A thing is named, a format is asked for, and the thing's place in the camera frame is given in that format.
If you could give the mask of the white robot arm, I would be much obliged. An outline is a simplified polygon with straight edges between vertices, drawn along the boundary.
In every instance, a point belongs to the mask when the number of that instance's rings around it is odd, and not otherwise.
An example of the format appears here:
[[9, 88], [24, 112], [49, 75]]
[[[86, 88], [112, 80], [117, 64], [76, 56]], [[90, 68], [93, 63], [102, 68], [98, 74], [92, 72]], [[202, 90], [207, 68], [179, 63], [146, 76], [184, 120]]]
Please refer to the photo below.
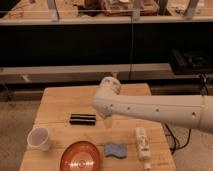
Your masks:
[[106, 118], [112, 114], [197, 129], [213, 134], [213, 96], [121, 95], [121, 83], [104, 77], [93, 96], [92, 106]]

